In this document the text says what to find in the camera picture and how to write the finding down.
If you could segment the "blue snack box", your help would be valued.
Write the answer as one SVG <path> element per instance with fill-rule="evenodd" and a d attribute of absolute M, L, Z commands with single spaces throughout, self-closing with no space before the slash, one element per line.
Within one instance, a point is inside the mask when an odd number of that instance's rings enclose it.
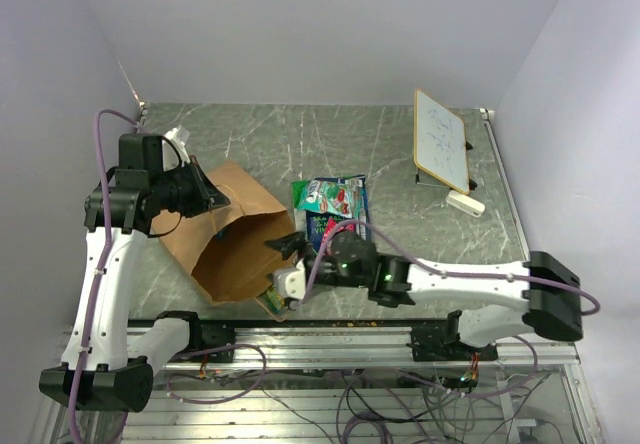
<path fill-rule="evenodd" d="M 361 188 L 360 194 L 360 211 L 355 218 L 360 221 L 369 221 L 369 209 L 368 209 L 368 195 L 366 190 L 366 177 L 363 174 L 358 174 L 350 177 L 322 177 L 315 179 L 328 179 L 331 181 L 350 181 L 353 184 L 357 184 Z M 326 229 L 326 226 L 330 220 L 337 223 L 344 220 L 349 220 L 344 217 L 332 215 L 332 214 L 317 214 L 314 212 L 306 211 L 306 233 L 307 238 L 311 242 L 315 251 L 318 251 L 321 246 L 322 235 Z"/>

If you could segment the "green cassava chips bag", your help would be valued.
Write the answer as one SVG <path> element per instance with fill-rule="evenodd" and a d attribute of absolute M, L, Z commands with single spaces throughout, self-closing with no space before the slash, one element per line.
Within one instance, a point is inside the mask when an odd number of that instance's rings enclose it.
<path fill-rule="evenodd" d="M 298 180 L 291 183 L 293 222 L 297 231 L 306 230 L 306 211 L 300 210 L 298 205 L 308 183 L 309 180 Z"/>

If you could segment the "brown paper bag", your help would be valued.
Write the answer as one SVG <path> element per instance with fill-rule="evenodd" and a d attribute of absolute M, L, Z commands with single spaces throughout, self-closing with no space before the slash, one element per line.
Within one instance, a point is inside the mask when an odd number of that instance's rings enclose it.
<path fill-rule="evenodd" d="M 207 177 L 230 199 L 228 206 L 182 219 L 163 211 L 153 220 L 152 229 L 167 234 L 160 241 L 182 274 L 168 307 L 282 322 L 286 313 L 266 294 L 268 276 L 291 261 L 265 243 L 295 231 L 288 210 L 232 160 Z"/>

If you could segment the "yellow green snack packet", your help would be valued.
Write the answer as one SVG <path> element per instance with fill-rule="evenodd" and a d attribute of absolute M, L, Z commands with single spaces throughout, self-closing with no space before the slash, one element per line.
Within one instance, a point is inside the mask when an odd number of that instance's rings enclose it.
<path fill-rule="evenodd" d="M 272 286 L 257 296 L 255 301 L 274 321 L 283 322 L 287 319 L 289 307 L 285 299 Z"/>

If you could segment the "teal snack packet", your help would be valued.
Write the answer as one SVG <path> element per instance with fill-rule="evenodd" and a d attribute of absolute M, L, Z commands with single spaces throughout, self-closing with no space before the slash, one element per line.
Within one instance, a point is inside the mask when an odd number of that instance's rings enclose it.
<path fill-rule="evenodd" d="M 347 219 L 360 211 L 361 188 L 350 181 L 313 179 L 302 187 L 296 208 Z"/>

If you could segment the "red snack packet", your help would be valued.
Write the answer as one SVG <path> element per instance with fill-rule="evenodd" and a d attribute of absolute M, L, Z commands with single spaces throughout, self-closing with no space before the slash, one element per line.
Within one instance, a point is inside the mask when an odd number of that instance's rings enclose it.
<path fill-rule="evenodd" d="M 326 251 L 330 252 L 331 243 L 329 239 L 329 235 L 333 232 L 333 229 L 337 226 L 337 222 L 330 220 L 326 226 L 326 229 L 322 235 L 321 243 L 326 245 Z"/>

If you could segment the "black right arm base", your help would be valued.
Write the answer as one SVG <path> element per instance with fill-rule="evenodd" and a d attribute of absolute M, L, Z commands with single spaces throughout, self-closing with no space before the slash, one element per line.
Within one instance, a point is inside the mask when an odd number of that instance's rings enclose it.
<path fill-rule="evenodd" d="M 414 362 L 470 362 L 474 356 L 480 362 L 496 361 L 499 357 L 496 345 L 474 348 L 461 342 L 446 342 L 440 327 L 413 327 L 407 347 Z"/>

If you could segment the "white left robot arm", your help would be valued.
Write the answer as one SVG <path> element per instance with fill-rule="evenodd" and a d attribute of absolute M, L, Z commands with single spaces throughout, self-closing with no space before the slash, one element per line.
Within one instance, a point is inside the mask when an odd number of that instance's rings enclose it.
<path fill-rule="evenodd" d="M 193 311 L 164 311 L 151 329 L 127 341 L 133 276 L 140 251 L 155 233 L 161 212 L 181 219 L 229 205 L 186 151 L 186 132 L 125 134 L 119 162 L 105 170 L 87 197 L 87 258 L 71 337 L 58 366 L 40 374 L 40 391 L 85 411 L 140 412 L 155 375 L 174 356 L 192 361 L 203 351 Z"/>

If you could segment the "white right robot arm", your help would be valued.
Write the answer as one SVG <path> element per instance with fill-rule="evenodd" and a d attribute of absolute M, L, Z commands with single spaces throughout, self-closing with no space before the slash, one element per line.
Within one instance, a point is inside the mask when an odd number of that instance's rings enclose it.
<path fill-rule="evenodd" d="M 557 342 L 583 337 L 579 277 L 551 254 L 533 251 L 525 261 L 498 265 L 443 264 L 381 253 L 351 231 L 338 232 L 325 252 L 314 251 L 301 232 L 269 240 L 266 247 L 295 263 L 269 278 L 288 306 L 316 286 L 361 288 L 376 304 L 397 308 L 427 299 L 481 303 L 447 316 L 440 344 L 450 358 L 465 358 L 496 340 L 534 333 Z"/>

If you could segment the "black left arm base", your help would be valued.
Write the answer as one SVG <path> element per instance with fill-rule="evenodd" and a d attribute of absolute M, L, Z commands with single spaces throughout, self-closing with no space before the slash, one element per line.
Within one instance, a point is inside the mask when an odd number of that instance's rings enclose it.
<path fill-rule="evenodd" d="M 231 363 L 236 343 L 236 332 L 231 324 L 222 321 L 196 321 L 189 324 L 187 346 L 175 359 L 195 360 L 207 358 L 212 363 Z"/>

